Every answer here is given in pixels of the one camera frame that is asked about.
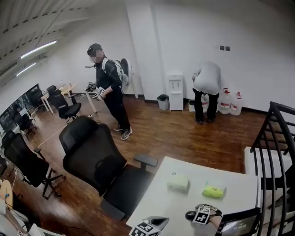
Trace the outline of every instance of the black jacket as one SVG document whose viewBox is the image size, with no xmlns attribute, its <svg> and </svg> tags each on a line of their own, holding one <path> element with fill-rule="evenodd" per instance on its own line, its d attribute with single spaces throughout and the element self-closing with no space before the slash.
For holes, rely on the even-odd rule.
<svg viewBox="0 0 295 236">
<path fill-rule="evenodd" d="M 95 64 L 96 66 L 96 86 L 107 89 L 111 86 L 113 90 L 118 90 L 122 86 L 122 82 L 117 73 L 117 67 L 114 62 L 106 62 L 106 73 L 102 69 L 102 62 Z"/>
</svg>

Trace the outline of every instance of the black pants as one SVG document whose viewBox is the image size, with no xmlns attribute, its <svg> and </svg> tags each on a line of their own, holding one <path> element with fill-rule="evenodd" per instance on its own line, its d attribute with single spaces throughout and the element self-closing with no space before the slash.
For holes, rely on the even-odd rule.
<svg viewBox="0 0 295 236">
<path fill-rule="evenodd" d="M 118 121 L 120 127 L 123 130 L 129 130 L 130 123 L 123 104 L 122 91 L 120 89 L 112 91 L 106 96 L 104 101 L 112 116 Z"/>
<path fill-rule="evenodd" d="M 202 94 L 203 92 L 199 92 L 193 88 L 193 92 L 195 93 L 195 118 L 197 120 L 203 120 L 203 106 L 202 106 Z M 217 109 L 217 100 L 219 94 L 216 95 L 209 95 L 209 107 L 207 110 L 207 118 L 208 119 L 215 119 L 216 109 Z"/>
</svg>

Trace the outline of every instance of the black railing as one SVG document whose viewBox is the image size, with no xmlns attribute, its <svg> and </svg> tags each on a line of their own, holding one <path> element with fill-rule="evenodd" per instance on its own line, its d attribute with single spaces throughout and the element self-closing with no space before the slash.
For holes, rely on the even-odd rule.
<svg viewBox="0 0 295 236">
<path fill-rule="evenodd" d="M 295 134 L 291 133 L 289 126 L 295 126 L 294 123 L 286 122 L 281 114 L 281 112 L 285 112 L 291 115 L 294 115 L 295 119 L 295 109 L 284 106 L 275 102 L 270 103 L 270 108 L 268 111 L 268 114 L 265 118 L 265 121 L 261 127 L 261 130 L 256 137 L 252 147 L 251 152 L 254 154 L 254 160 L 255 160 L 255 173 L 258 175 L 258 164 L 257 164 L 257 155 L 255 148 L 259 149 L 260 152 L 260 159 L 261 159 L 261 171 L 262 171 L 262 178 L 261 178 L 261 189 L 262 189 L 262 219 L 261 223 L 259 225 L 258 229 L 258 236 L 261 235 L 262 227 L 263 227 L 263 221 L 265 218 L 265 212 L 266 212 L 266 190 L 272 191 L 272 201 L 269 208 L 271 209 L 271 215 L 270 215 L 270 222 L 267 230 L 266 236 L 269 236 L 271 234 L 272 228 L 273 228 L 273 221 L 274 221 L 274 213 L 275 213 L 275 191 L 277 188 L 283 189 L 283 196 L 282 196 L 282 216 L 281 216 L 281 222 L 280 227 L 278 231 L 278 236 L 283 235 L 283 229 L 284 224 L 286 220 L 286 212 L 287 212 L 287 187 L 290 188 L 290 191 L 288 193 L 291 193 L 291 201 L 289 212 L 295 210 L 295 195 L 293 191 L 295 190 L 295 181 L 293 181 L 295 173 L 293 173 L 293 164 L 295 162 L 295 145 L 294 141 Z M 264 147 L 267 150 L 268 159 L 270 163 L 270 171 L 271 171 L 271 178 L 266 178 L 266 170 L 265 170 L 265 162 L 263 157 L 263 151 L 262 151 L 262 145 L 261 142 L 264 143 Z M 275 172 L 274 172 L 274 166 L 271 156 L 271 149 L 276 150 L 279 158 L 280 163 L 280 170 L 281 170 L 281 177 L 276 178 Z M 282 158 L 282 151 L 285 151 L 284 155 L 289 152 L 291 160 L 292 160 L 292 166 L 285 171 L 283 158 Z M 290 233 L 291 235 L 295 235 L 295 224 L 293 224 L 292 231 Z"/>
</svg>

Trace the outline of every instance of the white backpack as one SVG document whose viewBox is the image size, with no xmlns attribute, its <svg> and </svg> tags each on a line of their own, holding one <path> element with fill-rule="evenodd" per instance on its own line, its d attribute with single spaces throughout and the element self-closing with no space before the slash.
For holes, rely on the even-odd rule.
<svg viewBox="0 0 295 236">
<path fill-rule="evenodd" d="M 104 58 L 103 61 L 102 61 L 102 69 L 103 69 L 103 71 L 105 73 L 106 73 L 106 63 L 107 63 L 107 61 L 111 61 L 116 65 L 117 73 L 118 73 L 118 75 L 120 77 L 122 85 L 128 86 L 129 81 L 130 81 L 128 75 L 132 75 L 132 66 L 131 66 L 130 62 L 127 59 L 122 59 L 121 62 L 120 62 L 118 60 L 113 61 L 113 60 L 110 60 L 108 58 Z"/>
</svg>

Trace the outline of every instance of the ceiling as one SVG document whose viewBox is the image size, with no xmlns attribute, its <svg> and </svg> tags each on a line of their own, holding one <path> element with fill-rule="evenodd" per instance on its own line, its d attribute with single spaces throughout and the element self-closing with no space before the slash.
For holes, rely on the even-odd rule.
<svg viewBox="0 0 295 236">
<path fill-rule="evenodd" d="M 0 0 L 0 87 L 32 61 L 46 57 L 57 43 L 25 59 L 20 57 L 68 35 L 90 18 L 98 0 Z"/>
</svg>

